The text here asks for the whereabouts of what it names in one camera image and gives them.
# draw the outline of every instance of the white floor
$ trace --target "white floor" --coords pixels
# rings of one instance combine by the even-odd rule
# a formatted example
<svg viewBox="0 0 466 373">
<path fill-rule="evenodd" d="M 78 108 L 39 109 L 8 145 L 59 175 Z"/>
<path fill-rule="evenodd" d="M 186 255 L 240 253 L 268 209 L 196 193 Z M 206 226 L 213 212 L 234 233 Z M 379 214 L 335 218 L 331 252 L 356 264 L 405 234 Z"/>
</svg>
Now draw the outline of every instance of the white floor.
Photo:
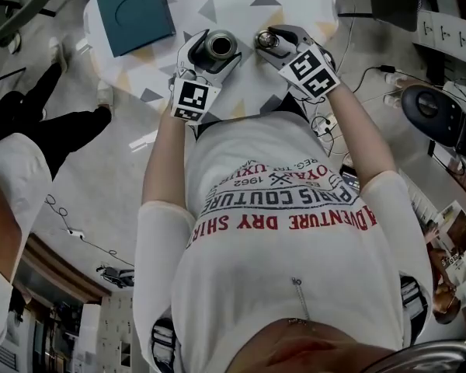
<svg viewBox="0 0 466 373">
<path fill-rule="evenodd" d="M 355 1 L 358 12 L 370 11 L 370 0 Z M 75 48 L 84 38 L 82 12 L 86 2 L 52 1 L 50 9 L 58 10 L 57 17 L 37 16 L 25 26 L 21 31 L 23 47 L 17 55 L 11 56 L 0 49 L 0 74 L 27 67 L 26 74 L 20 79 L 0 84 L 0 97 L 14 86 L 26 91 L 35 84 L 48 67 L 48 40 L 56 36 L 65 45 L 70 66 L 47 104 L 48 117 L 94 109 L 98 79 L 88 54 Z M 354 10 L 353 0 L 338 0 L 337 3 L 340 12 Z M 325 46 L 337 63 L 343 58 L 351 23 L 351 19 L 342 20 L 337 34 Z M 414 75 L 422 75 L 425 71 L 411 43 L 411 33 L 387 23 L 355 19 L 349 49 L 340 70 L 342 79 L 353 89 L 364 69 L 381 64 L 394 65 Z M 402 112 L 383 104 L 383 95 L 392 89 L 385 84 L 383 74 L 370 71 L 357 96 L 400 161 L 425 153 L 427 141 L 409 125 Z M 328 109 L 323 105 L 319 113 L 327 113 Z M 115 119 L 96 140 L 68 157 L 51 192 L 57 201 L 55 207 L 67 209 L 66 220 L 72 228 L 83 231 L 88 242 L 105 250 L 114 250 L 117 257 L 128 263 L 134 261 L 141 183 L 151 152 L 151 147 L 148 147 L 132 153 L 129 144 L 157 127 L 158 114 L 155 111 L 140 100 L 117 92 Z M 341 163 L 346 152 L 343 138 L 337 138 L 332 156 L 335 164 Z M 65 231 L 61 217 L 46 204 L 33 230 L 74 267 L 102 285 L 110 286 L 95 271 L 101 263 L 129 267 L 108 253 L 71 237 Z"/>
</svg>

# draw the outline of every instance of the teal folder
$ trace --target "teal folder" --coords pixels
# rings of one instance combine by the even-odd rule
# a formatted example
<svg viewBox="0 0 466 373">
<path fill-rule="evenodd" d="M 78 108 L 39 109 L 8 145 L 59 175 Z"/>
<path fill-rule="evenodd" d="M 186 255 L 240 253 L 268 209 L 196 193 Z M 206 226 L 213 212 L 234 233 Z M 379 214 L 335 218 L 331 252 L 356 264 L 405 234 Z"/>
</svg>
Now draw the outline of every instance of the teal folder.
<svg viewBox="0 0 466 373">
<path fill-rule="evenodd" d="M 176 34 L 166 0 L 97 0 L 114 57 Z"/>
</svg>

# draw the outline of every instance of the white t-shirt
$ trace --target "white t-shirt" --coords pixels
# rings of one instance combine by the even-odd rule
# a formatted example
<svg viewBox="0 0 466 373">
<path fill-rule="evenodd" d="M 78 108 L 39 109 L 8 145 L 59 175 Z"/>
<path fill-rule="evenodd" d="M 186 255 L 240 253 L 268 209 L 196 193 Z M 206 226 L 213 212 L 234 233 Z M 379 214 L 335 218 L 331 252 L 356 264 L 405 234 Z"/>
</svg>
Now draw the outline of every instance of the white t-shirt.
<svg viewBox="0 0 466 373">
<path fill-rule="evenodd" d="M 154 368 L 151 331 L 169 308 L 186 373 L 222 373 L 285 318 L 399 350 L 399 274 L 419 282 L 431 309 L 428 254 L 402 178 L 382 173 L 358 197 L 292 113 L 208 129 L 186 188 L 190 212 L 149 202 L 138 218 L 134 321 Z"/>
<path fill-rule="evenodd" d="M 23 234 L 12 279 L 16 274 L 26 240 L 40 212 L 52 177 L 38 146 L 23 134 L 12 134 L 0 141 L 0 188 Z M 0 344 L 5 338 L 12 280 L 0 274 Z"/>
</svg>

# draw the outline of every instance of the white tablecloth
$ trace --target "white tablecloth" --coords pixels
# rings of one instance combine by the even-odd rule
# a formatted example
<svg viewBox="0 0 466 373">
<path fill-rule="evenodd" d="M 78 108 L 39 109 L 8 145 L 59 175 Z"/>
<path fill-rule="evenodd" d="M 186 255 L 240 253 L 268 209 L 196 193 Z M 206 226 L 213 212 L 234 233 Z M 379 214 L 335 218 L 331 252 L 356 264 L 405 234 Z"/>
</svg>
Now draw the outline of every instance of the white tablecloth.
<svg viewBox="0 0 466 373">
<path fill-rule="evenodd" d="M 169 100 L 168 80 L 176 54 L 190 35 L 224 29 L 238 39 L 242 62 L 203 119 L 252 116 L 274 109 L 287 94 L 287 83 L 254 51 L 254 35 L 268 26 L 302 26 L 324 44 L 338 26 L 335 0 L 168 0 L 176 35 L 115 58 L 103 28 L 96 0 L 85 8 L 86 40 L 99 77 L 163 112 Z"/>
</svg>

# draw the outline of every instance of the black pants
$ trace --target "black pants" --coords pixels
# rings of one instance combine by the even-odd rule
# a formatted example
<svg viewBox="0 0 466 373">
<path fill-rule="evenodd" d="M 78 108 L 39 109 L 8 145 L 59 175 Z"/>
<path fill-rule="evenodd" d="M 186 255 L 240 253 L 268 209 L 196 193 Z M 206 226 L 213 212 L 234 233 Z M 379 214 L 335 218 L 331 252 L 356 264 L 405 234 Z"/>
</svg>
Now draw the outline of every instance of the black pants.
<svg viewBox="0 0 466 373">
<path fill-rule="evenodd" d="M 87 145 L 112 119 L 110 111 L 102 107 L 40 121 L 61 74 L 61 66 L 53 64 L 25 96 L 12 91 L 0 100 L 0 140 L 13 133 L 27 136 L 41 149 L 52 179 L 69 153 Z"/>
<path fill-rule="evenodd" d="M 307 118 L 307 115 L 305 112 L 302 110 L 301 106 L 297 103 L 295 100 L 294 96 L 292 96 L 290 93 L 287 94 L 283 102 L 275 109 L 273 112 L 291 112 L 295 113 L 296 115 L 302 117 L 305 121 L 309 123 L 309 120 Z M 213 121 L 211 123 L 206 123 L 206 124 L 199 124 L 196 128 L 196 135 L 195 139 L 198 140 L 200 136 L 205 132 L 206 129 L 208 129 L 211 126 L 214 126 L 217 123 L 220 123 L 220 121 Z"/>
</svg>

